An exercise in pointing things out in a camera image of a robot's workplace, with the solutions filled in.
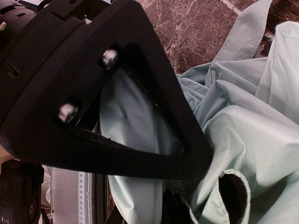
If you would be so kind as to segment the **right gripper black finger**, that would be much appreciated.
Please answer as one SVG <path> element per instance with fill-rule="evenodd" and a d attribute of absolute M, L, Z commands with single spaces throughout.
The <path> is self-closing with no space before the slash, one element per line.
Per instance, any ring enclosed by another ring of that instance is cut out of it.
<path fill-rule="evenodd" d="M 175 155 L 133 150 L 93 132 L 102 89 L 118 69 L 170 125 L 180 142 Z M 22 161 L 164 180 L 201 180 L 213 158 L 158 36 L 133 0 L 96 0 L 19 98 L 0 98 L 0 144 Z"/>

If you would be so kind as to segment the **mint green folding umbrella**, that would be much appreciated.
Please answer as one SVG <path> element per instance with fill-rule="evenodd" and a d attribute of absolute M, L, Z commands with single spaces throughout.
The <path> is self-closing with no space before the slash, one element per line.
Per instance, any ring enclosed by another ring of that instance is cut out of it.
<path fill-rule="evenodd" d="M 166 189 L 195 224 L 299 221 L 299 25 L 277 25 L 267 57 L 254 58 L 271 1 L 238 16 L 211 63 L 177 75 L 214 151 L 201 182 L 110 176 L 129 224 L 159 224 Z"/>

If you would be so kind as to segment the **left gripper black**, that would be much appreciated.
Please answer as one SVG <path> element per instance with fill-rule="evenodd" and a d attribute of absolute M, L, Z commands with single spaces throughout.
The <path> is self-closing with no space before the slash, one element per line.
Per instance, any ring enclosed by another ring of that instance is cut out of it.
<path fill-rule="evenodd" d="M 95 0 L 45 0 L 32 12 L 21 3 L 2 0 L 0 96 L 19 98 L 37 72 L 71 34 L 84 24 Z"/>

